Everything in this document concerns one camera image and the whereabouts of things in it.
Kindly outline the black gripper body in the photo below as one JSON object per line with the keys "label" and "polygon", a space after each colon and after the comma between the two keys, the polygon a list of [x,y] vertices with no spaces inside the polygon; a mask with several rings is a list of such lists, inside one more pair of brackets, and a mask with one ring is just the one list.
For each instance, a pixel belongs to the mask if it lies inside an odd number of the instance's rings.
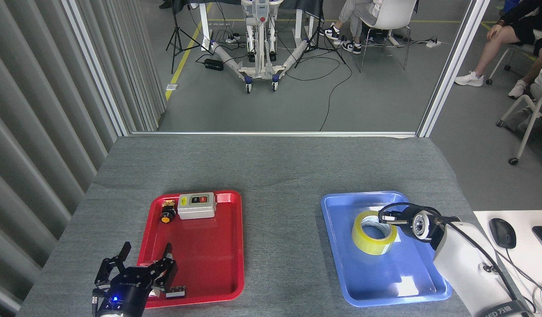
{"label": "black gripper body", "polygon": [[125,269],[110,281],[96,317],[140,317],[150,295],[147,269]]}
{"label": "black gripper body", "polygon": [[416,235],[413,232],[413,220],[418,213],[418,210],[404,210],[400,215],[400,218],[406,221],[406,224],[400,225],[400,228],[404,235],[412,239],[417,239]]}

